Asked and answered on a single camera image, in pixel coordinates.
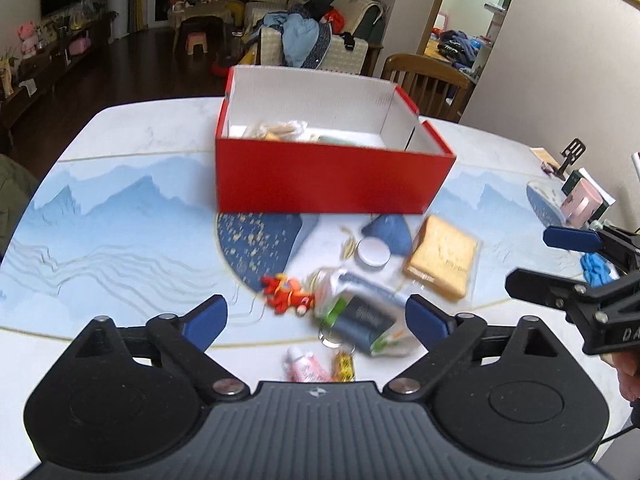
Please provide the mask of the person right hand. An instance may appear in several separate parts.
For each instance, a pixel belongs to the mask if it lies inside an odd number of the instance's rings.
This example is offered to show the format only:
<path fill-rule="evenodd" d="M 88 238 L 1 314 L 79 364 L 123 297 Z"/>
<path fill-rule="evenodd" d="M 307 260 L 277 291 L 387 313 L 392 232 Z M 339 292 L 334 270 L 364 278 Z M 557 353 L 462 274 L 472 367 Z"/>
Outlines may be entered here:
<path fill-rule="evenodd" d="M 626 351 L 608 353 L 601 359 L 616 369 L 620 394 L 624 399 L 634 402 L 640 396 L 639 352 Z"/>

